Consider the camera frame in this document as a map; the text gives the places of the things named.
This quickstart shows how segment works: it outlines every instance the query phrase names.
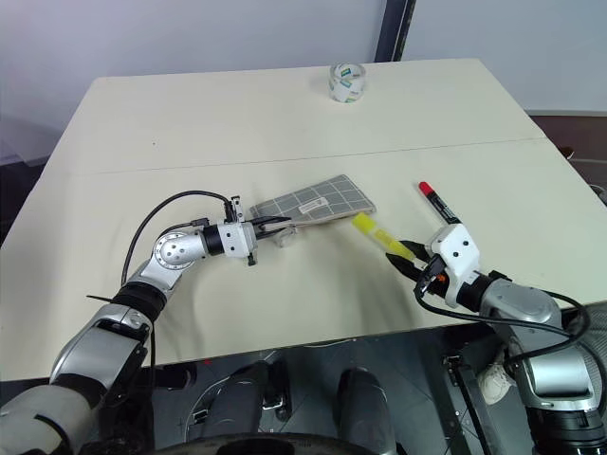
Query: wire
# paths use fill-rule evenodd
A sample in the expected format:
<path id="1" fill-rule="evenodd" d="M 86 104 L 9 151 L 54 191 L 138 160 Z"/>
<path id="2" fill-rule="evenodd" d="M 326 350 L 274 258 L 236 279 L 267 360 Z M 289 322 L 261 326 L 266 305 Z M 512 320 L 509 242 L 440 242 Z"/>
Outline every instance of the wire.
<path id="1" fill-rule="evenodd" d="M 518 319 L 507 319 L 507 318 L 501 319 L 501 318 L 491 318 L 491 317 L 483 317 L 483 316 L 476 316 L 476 315 L 467 315 L 464 313 L 457 313 L 457 312 L 450 311 L 450 310 L 444 310 L 442 308 L 436 308 L 435 306 L 431 306 L 431 305 L 427 304 L 423 300 L 423 298 L 422 298 L 423 293 L 421 292 L 421 289 L 419 289 L 416 286 L 415 290 L 414 290 L 415 299 L 421 305 L 421 307 L 432 313 L 435 313 L 437 315 L 447 316 L 447 317 L 456 318 L 456 319 L 470 320 L 470 321 L 475 321 L 475 322 L 484 322 L 484 323 L 488 323 L 488 324 L 516 325 L 516 326 L 526 327 L 526 328 L 530 328 L 530 329 L 545 330 L 547 332 L 552 332 L 552 333 L 555 333 L 558 335 L 562 335 L 563 337 L 567 337 L 567 339 L 562 343 L 557 343 L 553 346 L 548 346 L 546 348 L 541 348 L 541 349 L 537 349 L 534 351 L 522 353 L 519 355 L 514 355 L 513 357 L 506 359 L 504 361 L 505 369 L 508 367 L 508 365 L 512 365 L 514 362 L 520 362 L 521 360 L 524 360 L 527 358 L 535 357 L 538 355 L 552 354 L 557 351 L 572 347 L 575 344 L 578 344 L 579 346 L 581 346 L 581 348 L 584 349 L 593 358 L 593 360 L 597 364 L 598 373 L 600 375 L 600 388 L 601 388 L 600 401 L 598 403 L 598 412 L 602 416 L 605 413 L 605 410 L 607 408 L 607 369 L 605 369 L 605 365 L 602 362 L 598 353 L 586 342 L 580 340 L 580 338 L 586 333 L 586 331 L 590 327 L 590 315 L 588 314 L 588 310 L 581 303 L 571 299 L 570 297 L 566 297 L 561 294 L 557 294 L 556 292 L 550 292 L 550 291 L 543 291 L 543 292 L 545 292 L 546 294 L 548 294 L 550 297 L 552 297 L 554 299 L 566 301 L 567 303 L 572 304 L 579 310 L 579 314 L 582 317 L 582 326 L 575 334 L 571 335 L 568 332 L 566 332 L 562 329 L 559 329 L 558 327 L 554 327 L 554 326 L 548 325 L 548 324 L 542 324 L 539 322 L 529 322 L 526 320 L 518 320 Z"/>
<path id="2" fill-rule="evenodd" d="M 171 227 L 167 227 L 162 232 L 160 232 L 160 235 L 158 235 L 158 239 L 160 237 L 162 237 L 164 234 L 167 234 L 167 233 L 171 232 L 172 230 L 181 229 L 181 228 L 189 228 L 191 225 L 192 225 L 192 222 L 190 222 L 190 223 L 179 223 L 178 225 L 172 225 Z"/>
<path id="3" fill-rule="evenodd" d="M 449 318 L 471 320 L 473 322 L 484 322 L 486 324 L 517 325 L 520 327 L 526 327 L 528 329 L 545 330 L 547 332 L 552 332 L 554 334 L 559 334 L 559 335 L 563 335 L 565 337 L 570 337 L 570 334 L 568 334 L 564 330 L 559 329 L 558 327 L 553 327 L 552 325 L 542 324 L 540 322 L 530 322 L 528 320 L 507 319 L 507 318 L 501 319 L 501 318 L 492 318 L 492 317 L 477 316 L 477 315 L 467 315 L 465 313 L 457 313 L 455 311 L 444 310 L 442 308 L 436 308 L 435 306 L 427 304 L 422 299 L 422 295 L 420 293 L 421 293 L 421 291 L 416 288 L 414 291 L 414 294 L 415 294 L 415 299 L 417 300 L 417 303 L 419 303 L 419 305 L 422 308 L 424 308 L 425 310 L 428 310 L 437 315 L 447 316 Z"/>
<path id="4" fill-rule="evenodd" d="M 302 346 L 303 348 L 308 348 L 308 349 L 318 349 L 318 348 L 328 348 L 330 346 L 337 346 L 338 344 L 342 344 L 342 343 L 347 343 L 348 341 L 356 341 L 356 338 L 348 338 L 348 339 L 342 339 L 340 341 L 333 341 L 331 343 L 324 343 L 324 344 L 305 344 L 304 346 Z"/>
<path id="5" fill-rule="evenodd" d="M 154 390 L 156 383 L 156 330 L 152 322 L 152 333 L 150 334 L 150 392 Z"/>
<path id="6" fill-rule="evenodd" d="M 137 244 L 137 240 L 139 239 L 141 232 L 145 229 L 145 227 L 150 222 L 150 220 L 154 217 L 154 215 L 156 215 L 162 208 L 164 208 L 165 206 L 168 206 L 170 203 L 172 203 L 175 199 L 179 199 L 180 197 L 185 197 L 185 196 L 193 196 L 193 195 L 209 196 L 209 197 L 214 197 L 215 199 L 219 199 L 219 200 L 223 201 L 224 209 L 226 211 L 226 216 L 228 217 L 229 220 L 235 219 L 235 214 L 233 212 L 233 209 L 231 207 L 231 204 L 230 204 L 230 201 L 228 200 L 228 198 L 226 196 L 222 196 L 221 194 L 217 194 L 216 192 L 190 190 L 190 191 L 178 192 L 177 194 L 174 194 L 173 196 L 168 197 L 167 199 L 162 201 L 160 204 L 158 204 L 156 207 L 154 207 L 154 209 L 148 214 L 148 216 L 146 216 L 143 219 L 143 221 L 137 228 L 137 231 L 135 232 L 135 235 L 133 236 L 133 239 L 131 240 L 131 244 L 129 245 L 129 249 L 126 253 L 126 258 L 124 258 L 124 265 L 122 266 L 122 274 L 120 276 L 120 285 L 124 285 L 126 283 L 126 279 L 127 279 L 128 272 L 129 272 L 129 264 L 131 263 L 131 258 L 133 257 L 133 251 L 135 250 L 135 245 Z"/>
<path id="7" fill-rule="evenodd" d="M 217 194 L 216 192 L 190 190 L 190 191 L 179 192 L 177 194 L 172 195 L 171 197 L 168 197 L 167 199 L 162 201 L 160 204 L 158 204 L 156 207 L 154 207 L 154 209 L 148 214 L 148 216 L 146 216 L 143 219 L 143 221 L 141 222 L 141 224 L 135 231 L 135 235 L 133 236 L 133 239 L 131 239 L 131 244 L 129 245 L 129 249 L 126 253 L 126 257 L 124 258 L 124 265 L 122 266 L 122 273 L 120 275 L 120 285 L 121 286 L 124 286 L 126 284 L 126 279 L 128 277 L 128 271 L 129 271 L 129 265 L 130 265 L 131 259 L 133 257 L 133 252 L 135 251 L 135 246 L 137 245 L 137 241 L 139 239 L 139 236 L 141 235 L 141 232 L 143 232 L 143 230 L 145 229 L 147 224 L 150 222 L 150 220 L 152 218 L 154 218 L 154 216 L 162 208 L 168 206 L 174 200 L 179 199 L 181 197 L 185 197 L 185 196 L 191 196 L 191 195 L 208 196 L 208 197 L 214 197 L 215 199 L 221 200 L 224 203 L 224 210 L 226 212 L 226 217 L 228 218 L 228 220 L 232 221 L 232 220 L 236 219 L 236 214 L 234 213 L 230 200 L 227 197 L 222 196 L 221 194 Z M 171 227 L 168 227 L 168 228 L 164 229 L 158 237 L 162 237 L 164 234 L 166 234 L 167 232 L 170 232 L 171 230 L 185 228 L 188 226 L 193 226 L 195 221 L 197 221 L 197 220 L 191 221 L 190 223 L 180 223 L 178 225 L 173 225 Z M 89 297 L 91 299 L 108 301 L 106 298 L 100 298 L 97 296 L 87 296 L 87 297 Z M 154 385 L 156 383 L 156 330 L 155 330 L 153 323 L 152 323 L 151 329 L 152 329 L 152 333 L 150 334 L 150 378 L 149 378 L 149 384 L 148 384 L 150 394 L 154 391 Z M 141 409 L 139 418 L 142 417 L 143 412 L 144 412 L 144 408 Z"/>
<path id="8" fill-rule="evenodd" d="M 569 348 L 569 347 L 573 346 L 574 344 L 576 344 L 579 341 L 579 339 L 586 333 L 588 328 L 590 327 L 590 315 L 588 314 L 588 310 L 586 308 L 584 308 L 584 306 L 581 303 L 578 303 L 577 301 L 571 299 L 570 297 L 563 296 L 561 294 L 557 294 L 556 292 L 550 292 L 550 291 L 543 291 L 543 292 L 545 292 L 546 294 L 548 294 L 550 297 L 552 297 L 554 299 L 563 300 L 563 301 L 566 301 L 567 303 L 570 303 L 571 305 L 575 306 L 578 309 L 579 315 L 582 318 L 581 328 L 573 335 L 566 332 L 568 339 L 566 339 L 562 343 L 557 343 L 552 346 L 548 346 L 548 347 L 541 348 L 541 349 L 536 349 L 534 351 L 528 351 L 526 353 L 514 355 L 513 357 L 506 359 L 504 361 L 504 368 L 508 368 L 511 365 L 513 365 L 514 363 L 520 362 L 521 360 L 525 360 L 527 358 L 537 357 L 539 355 L 553 354 L 557 351 L 561 351 L 563 349 Z"/>
<path id="9" fill-rule="evenodd" d="M 112 302 L 112 299 L 110 299 L 109 297 L 91 296 L 90 294 L 87 294 L 86 297 L 88 299 L 95 299 L 95 300 L 101 300 L 101 301 L 109 301 L 110 303 Z"/>

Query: tape roll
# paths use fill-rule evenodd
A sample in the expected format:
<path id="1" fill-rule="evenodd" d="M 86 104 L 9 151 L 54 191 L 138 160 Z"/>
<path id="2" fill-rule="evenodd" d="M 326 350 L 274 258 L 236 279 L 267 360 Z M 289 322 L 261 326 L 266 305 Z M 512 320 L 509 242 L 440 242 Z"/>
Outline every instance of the tape roll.
<path id="1" fill-rule="evenodd" d="M 334 64 L 329 70 L 329 94 L 339 102 L 354 102 L 362 96 L 366 71 L 359 64 Z"/>

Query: table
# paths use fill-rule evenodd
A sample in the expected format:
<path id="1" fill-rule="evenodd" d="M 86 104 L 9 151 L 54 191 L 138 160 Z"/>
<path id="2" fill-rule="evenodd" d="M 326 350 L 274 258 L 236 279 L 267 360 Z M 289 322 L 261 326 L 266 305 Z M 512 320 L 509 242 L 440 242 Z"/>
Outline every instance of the table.
<path id="1" fill-rule="evenodd" d="M 250 206 L 346 173 L 383 226 L 424 242 L 442 226 L 416 188 L 428 180 L 484 271 L 605 298 L 607 211 L 479 62 L 366 67 L 351 105 L 323 93 L 324 67 L 95 81 L 0 251 L 1 379 L 48 375 L 99 307 L 84 296 L 118 290 L 140 220 L 189 189 Z M 201 215 L 222 208 L 190 197 L 164 209 L 133 267 L 161 230 Z M 421 310 L 347 220 L 285 248 L 260 242 L 258 259 L 211 258 L 184 276 L 156 323 L 158 363 L 459 322 Z"/>

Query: pen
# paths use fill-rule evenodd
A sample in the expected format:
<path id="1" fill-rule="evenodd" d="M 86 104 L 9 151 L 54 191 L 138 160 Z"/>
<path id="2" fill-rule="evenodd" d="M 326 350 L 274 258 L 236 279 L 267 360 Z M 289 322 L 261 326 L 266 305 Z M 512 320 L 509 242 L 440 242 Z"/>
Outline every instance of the pen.
<path id="1" fill-rule="evenodd" d="M 430 201 L 430 203 L 434 206 L 436 211 L 438 211 L 440 216 L 443 217 L 443 220 L 445 220 L 450 225 L 461 223 L 459 218 L 457 218 L 457 216 L 455 216 L 451 209 L 447 207 L 445 201 L 438 197 L 438 194 L 436 194 L 436 191 L 434 191 L 434 189 L 430 186 L 428 182 L 420 182 L 419 189 L 421 190 L 421 192 L 424 193 L 426 199 Z"/>

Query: gray wall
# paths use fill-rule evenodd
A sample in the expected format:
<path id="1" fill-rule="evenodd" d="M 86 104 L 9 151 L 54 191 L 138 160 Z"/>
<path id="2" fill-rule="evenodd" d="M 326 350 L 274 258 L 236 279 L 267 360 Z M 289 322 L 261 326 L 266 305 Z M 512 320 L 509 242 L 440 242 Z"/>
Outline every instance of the gray wall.
<path id="1" fill-rule="evenodd" d="M 50 155 L 99 76 L 372 62 L 385 0 L 0 0 L 0 163 Z"/>
<path id="2" fill-rule="evenodd" d="M 531 113 L 607 113 L 605 0 L 417 0 L 402 60 L 460 57 Z"/>

